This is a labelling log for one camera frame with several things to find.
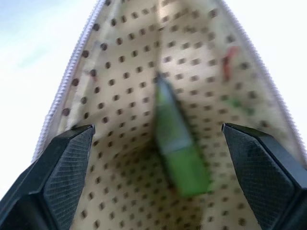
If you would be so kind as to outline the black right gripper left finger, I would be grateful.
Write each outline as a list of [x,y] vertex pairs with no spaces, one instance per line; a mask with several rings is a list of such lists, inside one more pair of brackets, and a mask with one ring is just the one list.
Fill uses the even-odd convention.
[[0,230],[70,230],[94,134],[84,125],[52,139],[0,200]]

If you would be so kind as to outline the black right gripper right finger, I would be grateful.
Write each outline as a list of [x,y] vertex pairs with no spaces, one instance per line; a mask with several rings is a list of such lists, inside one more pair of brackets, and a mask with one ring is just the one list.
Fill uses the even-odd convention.
[[271,135],[224,123],[237,180],[262,230],[307,230],[307,169]]

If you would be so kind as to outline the polka dot zipper pouch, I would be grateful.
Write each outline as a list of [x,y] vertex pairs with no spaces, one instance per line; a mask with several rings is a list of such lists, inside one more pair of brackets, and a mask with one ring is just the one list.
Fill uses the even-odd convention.
[[[156,77],[177,101],[209,168],[205,195],[166,183],[154,147]],[[65,230],[260,230],[239,186],[223,123],[307,149],[226,0],[98,0],[46,116],[34,158],[57,135],[95,126],[83,191]]]

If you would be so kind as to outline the green marker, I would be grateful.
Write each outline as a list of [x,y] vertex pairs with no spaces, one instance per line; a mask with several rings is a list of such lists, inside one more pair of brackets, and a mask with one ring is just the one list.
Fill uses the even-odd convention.
[[185,197],[210,190],[211,176],[200,147],[170,84],[160,73],[156,75],[154,140],[171,188]]

